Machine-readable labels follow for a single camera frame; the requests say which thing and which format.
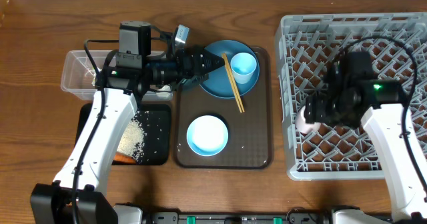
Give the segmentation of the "light blue cup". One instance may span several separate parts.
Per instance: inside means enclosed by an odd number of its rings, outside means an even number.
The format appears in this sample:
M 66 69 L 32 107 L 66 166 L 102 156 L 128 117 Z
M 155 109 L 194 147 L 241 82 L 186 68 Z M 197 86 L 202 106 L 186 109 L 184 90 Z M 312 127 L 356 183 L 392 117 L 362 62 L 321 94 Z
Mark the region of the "light blue cup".
M 248 83 L 258 66 L 256 58 L 249 53 L 234 55 L 230 65 L 234 79 L 239 84 Z

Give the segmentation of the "light blue rice bowl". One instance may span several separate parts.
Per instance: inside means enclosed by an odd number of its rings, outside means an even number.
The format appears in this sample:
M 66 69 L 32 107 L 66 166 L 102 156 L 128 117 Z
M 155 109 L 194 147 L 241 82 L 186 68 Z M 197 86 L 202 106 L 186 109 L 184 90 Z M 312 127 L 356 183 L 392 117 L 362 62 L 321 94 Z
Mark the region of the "light blue rice bowl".
M 195 118 L 186 132 L 189 148 L 203 157 L 219 154 L 228 144 L 228 139 L 229 132 L 225 122 L 213 115 Z

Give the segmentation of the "orange carrot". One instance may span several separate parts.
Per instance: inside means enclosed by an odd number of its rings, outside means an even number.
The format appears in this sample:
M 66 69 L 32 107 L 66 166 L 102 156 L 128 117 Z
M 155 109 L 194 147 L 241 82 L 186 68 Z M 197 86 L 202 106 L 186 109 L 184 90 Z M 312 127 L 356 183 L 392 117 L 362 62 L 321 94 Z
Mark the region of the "orange carrot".
M 117 152 L 113 158 L 115 163 L 123 164 L 123 165 L 136 165 L 137 162 L 129 155 L 125 155 L 123 153 Z

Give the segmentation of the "pink cup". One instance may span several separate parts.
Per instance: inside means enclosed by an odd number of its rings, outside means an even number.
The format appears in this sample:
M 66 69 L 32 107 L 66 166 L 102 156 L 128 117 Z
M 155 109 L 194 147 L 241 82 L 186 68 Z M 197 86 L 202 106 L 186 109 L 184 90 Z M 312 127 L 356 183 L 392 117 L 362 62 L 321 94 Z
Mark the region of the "pink cup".
M 295 126 L 296 129 L 303 134 L 316 132 L 321 127 L 321 123 L 307 123 L 304 117 L 305 107 L 302 107 L 296 115 Z

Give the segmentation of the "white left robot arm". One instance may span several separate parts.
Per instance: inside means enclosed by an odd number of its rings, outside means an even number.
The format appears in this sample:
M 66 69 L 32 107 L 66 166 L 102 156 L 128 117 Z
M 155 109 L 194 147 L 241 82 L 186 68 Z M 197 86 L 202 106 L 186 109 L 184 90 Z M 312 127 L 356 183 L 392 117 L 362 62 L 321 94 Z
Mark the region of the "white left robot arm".
M 117 49 L 95 67 L 95 94 L 89 117 L 72 154 L 51 184 L 36 184 L 30 204 L 37 223 L 143 223 L 140 207 L 110 205 L 107 180 L 120 139 L 143 96 L 156 85 L 194 86 L 224 65 L 201 46 L 187 47 L 189 32 L 179 26 L 161 32 L 166 50 L 151 52 L 155 27 L 143 21 L 119 26 Z

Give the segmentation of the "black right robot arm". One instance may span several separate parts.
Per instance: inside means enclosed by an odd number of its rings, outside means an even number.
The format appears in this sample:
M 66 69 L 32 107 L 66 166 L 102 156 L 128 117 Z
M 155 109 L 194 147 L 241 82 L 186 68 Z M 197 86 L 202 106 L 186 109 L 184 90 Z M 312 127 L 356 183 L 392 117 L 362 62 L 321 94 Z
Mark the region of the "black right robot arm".
M 362 127 L 377 153 L 392 204 L 393 223 L 426 222 L 426 158 L 396 80 L 379 80 L 368 52 L 345 53 L 331 66 L 325 95 L 313 94 L 296 117 L 301 133 L 321 124 Z

